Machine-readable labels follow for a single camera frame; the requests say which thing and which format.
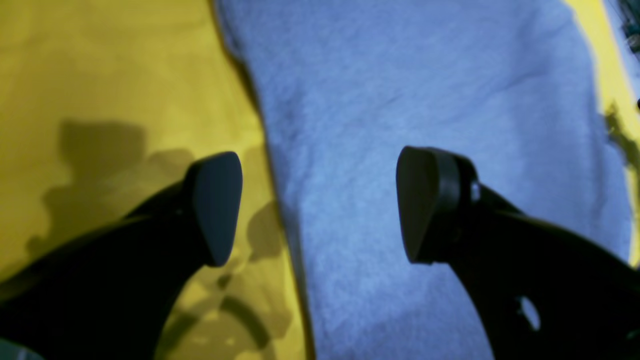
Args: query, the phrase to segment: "yellow cloth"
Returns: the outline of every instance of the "yellow cloth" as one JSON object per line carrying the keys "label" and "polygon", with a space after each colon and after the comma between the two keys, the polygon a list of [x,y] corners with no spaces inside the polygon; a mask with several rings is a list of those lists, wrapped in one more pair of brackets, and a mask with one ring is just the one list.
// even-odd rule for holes
{"label": "yellow cloth", "polygon": [[[604,8],[569,3],[595,50],[602,109],[615,100],[636,139]],[[306,358],[264,134],[207,0],[0,1],[0,280],[226,150],[244,172],[236,246],[185,287],[157,358]]]}

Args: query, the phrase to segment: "black plastic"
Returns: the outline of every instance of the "black plastic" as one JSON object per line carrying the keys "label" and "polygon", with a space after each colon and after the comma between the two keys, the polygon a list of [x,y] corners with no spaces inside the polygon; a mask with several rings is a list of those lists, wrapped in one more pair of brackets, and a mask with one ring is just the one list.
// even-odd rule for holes
{"label": "black plastic", "polygon": [[0,337],[48,360],[152,359],[185,282],[226,263],[241,192],[235,153],[192,164],[182,183],[0,284]]}
{"label": "black plastic", "polygon": [[640,358],[640,275],[591,241],[526,216],[469,166],[449,152],[405,148],[398,205],[409,261],[451,266],[495,358]]}

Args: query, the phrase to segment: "wrinkled fabric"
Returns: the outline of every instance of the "wrinkled fabric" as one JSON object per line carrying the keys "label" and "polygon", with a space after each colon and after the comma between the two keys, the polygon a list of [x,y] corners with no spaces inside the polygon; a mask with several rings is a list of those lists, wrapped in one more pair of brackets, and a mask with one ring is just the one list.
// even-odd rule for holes
{"label": "wrinkled fabric", "polygon": [[217,7],[257,94],[319,360],[492,358],[452,270],[406,259],[395,189],[405,145],[468,156],[526,213],[627,259],[622,159],[560,1]]}

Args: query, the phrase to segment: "yellow fabric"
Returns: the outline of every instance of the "yellow fabric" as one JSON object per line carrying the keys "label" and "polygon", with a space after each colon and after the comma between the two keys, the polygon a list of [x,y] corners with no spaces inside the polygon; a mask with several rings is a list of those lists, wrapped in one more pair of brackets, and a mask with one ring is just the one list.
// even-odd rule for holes
{"label": "yellow fabric", "polygon": [[[569,3],[595,50],[602,109],[615,100],[636,139],[604,9]],[[0,0],[0,280],[123,215],[194,159],[236,151],[244,171],[236,247],[225,268],[203,269],[186,286],[157,358],[306,358],[247,89],[206,0]],[[637,246],[633,254],[637,261]]]}

